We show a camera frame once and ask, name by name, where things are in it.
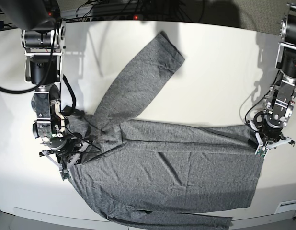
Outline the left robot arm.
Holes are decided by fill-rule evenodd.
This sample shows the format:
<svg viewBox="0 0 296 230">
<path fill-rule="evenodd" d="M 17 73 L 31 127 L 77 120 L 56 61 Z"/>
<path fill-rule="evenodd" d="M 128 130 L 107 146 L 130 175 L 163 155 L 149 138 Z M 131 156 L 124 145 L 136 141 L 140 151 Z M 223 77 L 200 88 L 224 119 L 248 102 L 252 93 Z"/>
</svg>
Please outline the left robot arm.
<svg viewBox="0 0 296 230">
<path fill-rule="evenodd" d="M 288 14 L 281 20 L 276 64 L 278 72 L 268 92 L 259 100 L 262 110 L 245 123 L 255 134 L 256 155 L 265 157 L 269 150 L 295 142 L 282 134 L 294 109 L 296 98 L 296 4 L 288 4 Z"/>
</svg>

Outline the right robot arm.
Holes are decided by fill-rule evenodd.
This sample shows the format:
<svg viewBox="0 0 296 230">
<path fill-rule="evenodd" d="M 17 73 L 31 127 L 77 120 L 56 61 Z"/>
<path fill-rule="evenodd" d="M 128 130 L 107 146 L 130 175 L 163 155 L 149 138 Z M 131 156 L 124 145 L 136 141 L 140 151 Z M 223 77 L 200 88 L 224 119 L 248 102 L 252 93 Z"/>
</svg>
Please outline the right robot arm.
<svg viewBox="0 0 296 230">
<path fill-rule="evenodd" d="M 76 106 L 61 108 L 60 84 L 68 80 L 63 74 L 66 25 L 59 5 L 55 0 L 0 0 L 0 9 L 22 31 L 24 78 L 33 85 L 36 113 L 32 132 L 46 146 L 39 155 L 58 167 L 63 180 L 71 180 L 88 142 L 69 129 Z"/>
</svg>

